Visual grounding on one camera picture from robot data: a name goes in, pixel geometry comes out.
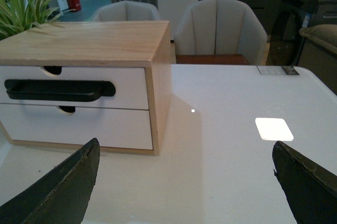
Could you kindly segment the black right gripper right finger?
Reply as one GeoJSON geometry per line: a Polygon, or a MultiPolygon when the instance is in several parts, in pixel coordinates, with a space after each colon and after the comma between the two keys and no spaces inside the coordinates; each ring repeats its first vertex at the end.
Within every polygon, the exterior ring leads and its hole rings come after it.
{"type": "Polygon", "coordinates": [[[336,175],[281,141],[272,159],[295,221],[336,223],[336,175]]]}

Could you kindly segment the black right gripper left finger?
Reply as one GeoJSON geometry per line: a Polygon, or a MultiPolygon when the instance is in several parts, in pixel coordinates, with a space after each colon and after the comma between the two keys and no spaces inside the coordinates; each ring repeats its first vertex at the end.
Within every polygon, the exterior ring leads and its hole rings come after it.
{"type": "Polygon", "coordinates": [[[91,139],[26,190],[1,206],[1,223],[81,223],[100,162],[91,139]]]}

